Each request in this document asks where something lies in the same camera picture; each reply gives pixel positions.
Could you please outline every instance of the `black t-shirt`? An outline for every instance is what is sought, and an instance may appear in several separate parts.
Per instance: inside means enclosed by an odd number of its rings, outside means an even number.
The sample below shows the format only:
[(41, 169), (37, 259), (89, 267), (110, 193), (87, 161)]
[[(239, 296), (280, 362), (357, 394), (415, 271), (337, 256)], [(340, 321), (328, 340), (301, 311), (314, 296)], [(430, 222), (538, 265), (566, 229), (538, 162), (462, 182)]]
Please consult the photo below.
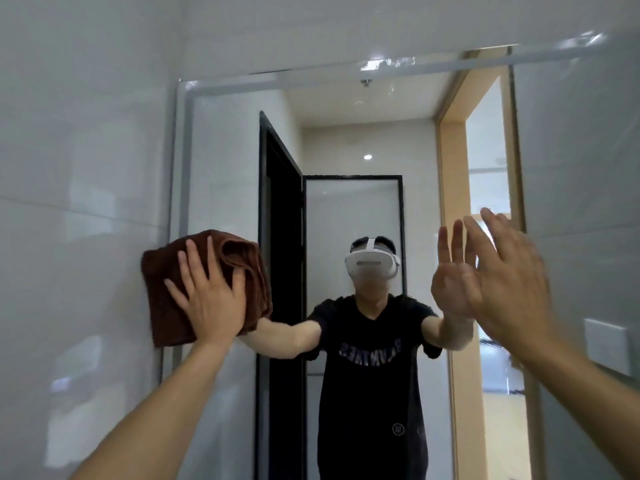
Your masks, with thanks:
[(416, 354), (442, 349), (422, 338), (430, 307), (407, 296), (391, 296), (375, 320), (354, 296), (326, 300), (310, 320), (322, 327), (308, 360), (327, 352), (318, 431), (323, 480), (367, 478), (424, 480), (427, 443), (418, 389)]

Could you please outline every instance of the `folded towel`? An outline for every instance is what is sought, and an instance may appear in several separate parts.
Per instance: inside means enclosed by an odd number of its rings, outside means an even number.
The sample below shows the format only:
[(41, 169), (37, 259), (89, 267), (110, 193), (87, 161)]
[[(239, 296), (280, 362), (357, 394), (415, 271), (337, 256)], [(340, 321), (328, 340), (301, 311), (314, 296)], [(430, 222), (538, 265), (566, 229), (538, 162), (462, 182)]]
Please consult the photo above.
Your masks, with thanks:
[(156, 347), (173, 347), (196, 340), (187, 315), (174, 302), (164, 285), (164, 280), (170, 279), (186, 295), (180, 276), (178, 251), (186, 250), (187, 239), (191, 239), (196, 244), (208, 274), (207, 237), (209, 235), (213, 240), (213, 249), (220, 261), (222, 274), (229, 286), (231, 286), (235, 267), (246, 270), (246, 314), (240, 335), (255, 330), (261, 317), (271, 315), (273, 307), (271, 288), (258, 244), (226, 232), (207, 230), (182, 237), (164, 248), (145, 251), (142, 254), (142, 275), (147, 284), (151, 331)]

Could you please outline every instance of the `man wearing vr headset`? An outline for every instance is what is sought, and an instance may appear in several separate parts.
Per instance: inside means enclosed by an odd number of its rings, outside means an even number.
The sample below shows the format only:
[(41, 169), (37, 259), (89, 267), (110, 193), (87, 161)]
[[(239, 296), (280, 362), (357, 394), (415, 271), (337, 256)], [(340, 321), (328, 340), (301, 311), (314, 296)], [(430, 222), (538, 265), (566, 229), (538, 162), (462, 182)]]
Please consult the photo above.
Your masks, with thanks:
[(327, 353), (320, 400), (318, 466), (323, 480), (424, 480), (428, 453), (417, 381), (422, 348), (436, 359), (473, 338), (474, 320), (461, 280), (476, 254), (463, 225), (438, 234), (439, 264), (431, 293), (444, 317), (405, 295), (389, 294), (400, 259), (386, 237), (363, 237), (345, 258), (355, 294), (328, 299), (294, 326), (261, 319), (244, 337), (256, 352), (308, 360)]

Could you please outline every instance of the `t-shirt sleeve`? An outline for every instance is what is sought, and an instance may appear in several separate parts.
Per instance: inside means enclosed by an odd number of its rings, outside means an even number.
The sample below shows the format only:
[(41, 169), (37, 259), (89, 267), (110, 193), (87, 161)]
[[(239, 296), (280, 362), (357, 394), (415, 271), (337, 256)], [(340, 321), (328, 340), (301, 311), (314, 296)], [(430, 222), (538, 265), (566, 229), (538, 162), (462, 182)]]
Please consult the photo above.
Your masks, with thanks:
[(320, 350), (326, 350), (331, 341), (332, 323), (338, 314), (338, 307), (334, 300), (327, 299), (314, 308), (314, 311), (308, 316), (307, 320), (313, 320), (320, 325), (322, 330), (318, 346), (302, 354), (305, 360), (315, 360), (320, 354)]
[(428, 343), (422, 336), (422, 321), (427, 317), (437, 317), (438, 315), (423, 303), (420, 303), (414, 298), (405, 297), (403, 300), (403, 306), (408, 315), (409, 320), (409, 339), (412, 343), (421, 345), (424, 353), (429, 358), (436, 359), (442, 353), (442, 348), (436, 347), (433, 344)]

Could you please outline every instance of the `white vr headset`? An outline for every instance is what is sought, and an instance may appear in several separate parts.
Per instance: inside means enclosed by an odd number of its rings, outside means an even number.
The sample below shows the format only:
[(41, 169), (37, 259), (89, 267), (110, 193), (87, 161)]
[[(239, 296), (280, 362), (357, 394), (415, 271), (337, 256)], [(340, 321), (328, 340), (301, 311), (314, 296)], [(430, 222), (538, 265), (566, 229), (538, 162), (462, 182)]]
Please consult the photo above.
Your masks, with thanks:
[(352, 251), (344, 258), (347, 272), (352, 278), (375, 276), (390, 280), (400, 268), (400, 259), (391, 250), (375, 249), (376, 239), (370, 237), (365, 249)]

